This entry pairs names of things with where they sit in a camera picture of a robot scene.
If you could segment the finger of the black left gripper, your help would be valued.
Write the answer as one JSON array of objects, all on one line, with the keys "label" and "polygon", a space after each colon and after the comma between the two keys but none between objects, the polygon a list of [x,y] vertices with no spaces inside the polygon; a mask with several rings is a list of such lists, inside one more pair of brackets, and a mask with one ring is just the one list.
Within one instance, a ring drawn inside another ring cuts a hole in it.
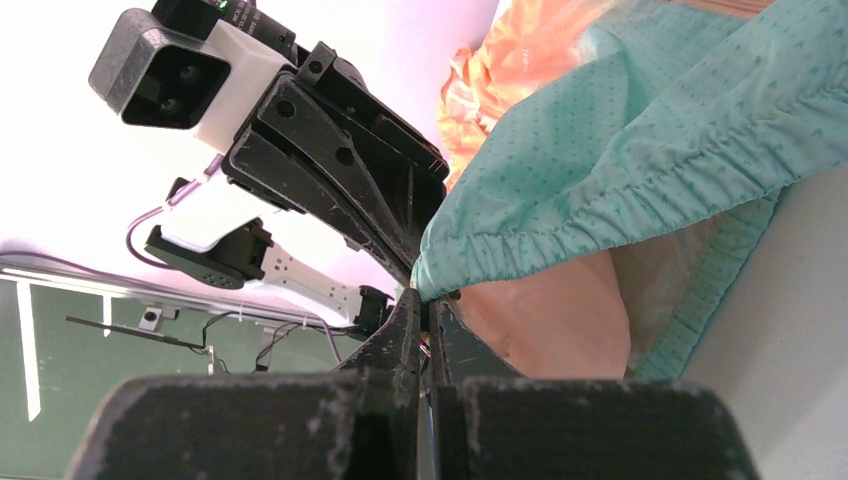
[{"label": "finger of the black left gripper", "polygon": [[345,76],[281,72],[223,164],[240,187],[316,217],[406,283],[431,218],[431,144]]}]

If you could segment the teal and orange jacket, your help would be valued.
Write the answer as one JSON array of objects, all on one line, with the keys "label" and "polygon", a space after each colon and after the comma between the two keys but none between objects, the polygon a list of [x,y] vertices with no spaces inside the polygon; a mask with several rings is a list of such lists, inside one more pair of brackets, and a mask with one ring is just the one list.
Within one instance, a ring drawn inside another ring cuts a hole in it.
[{"label": "teal and orange jacket", "polygon": [[847,5],[750,20],[639,1],[588,32],[595,56],[512,107],[431,219],[423,300],[612,248],[692,238],[682,288],[631,360],[681,375],[782,191],[847,159]]}]

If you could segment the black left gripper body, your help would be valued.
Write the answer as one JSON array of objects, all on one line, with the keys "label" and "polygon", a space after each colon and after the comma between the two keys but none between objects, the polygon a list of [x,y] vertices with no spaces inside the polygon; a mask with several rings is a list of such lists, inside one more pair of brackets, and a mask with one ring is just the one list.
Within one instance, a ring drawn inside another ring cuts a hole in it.
[{"label": "black left gripper body", "polygon": [[444,198],[438,150],[319,45],[284,66],[237,133],[224,172],[286,210],[320,218],[429,219]]}]

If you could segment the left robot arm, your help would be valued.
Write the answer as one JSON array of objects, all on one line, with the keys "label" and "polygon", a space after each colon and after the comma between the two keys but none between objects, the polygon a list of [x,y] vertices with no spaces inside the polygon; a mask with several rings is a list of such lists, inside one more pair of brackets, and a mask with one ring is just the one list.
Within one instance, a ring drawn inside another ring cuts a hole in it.
[{"label": "left robot arm", "polygon": [[282,66],[244,106],[217,171],[174,192],[147,252],[203,284],[252,287],[334,328],[378,330],[391,311],[386,293],[297,260],[262,217],[311,215],[403,283],[445,197],[446,161],[322,43]]}]

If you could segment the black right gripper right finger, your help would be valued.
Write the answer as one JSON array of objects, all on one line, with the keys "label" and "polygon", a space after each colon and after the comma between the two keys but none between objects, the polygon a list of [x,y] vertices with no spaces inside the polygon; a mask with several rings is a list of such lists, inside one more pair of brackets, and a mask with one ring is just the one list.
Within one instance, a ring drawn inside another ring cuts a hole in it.
[{"label": "black right gripper right finger", "polygon": [[755,479],[721,399],[683,381],[455,381],[429,306],[435,471],[440,479]]}]

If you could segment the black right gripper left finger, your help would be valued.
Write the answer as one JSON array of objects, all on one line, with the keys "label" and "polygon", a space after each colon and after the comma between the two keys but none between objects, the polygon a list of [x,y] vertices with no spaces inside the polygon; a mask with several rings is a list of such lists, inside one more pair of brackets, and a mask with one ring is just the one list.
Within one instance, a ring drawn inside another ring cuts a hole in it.
[{"label": "black right gripper left finger", "polygon": [[152,376],[94,415],[70,479],[413,479],[421,301],[328,373]]}]

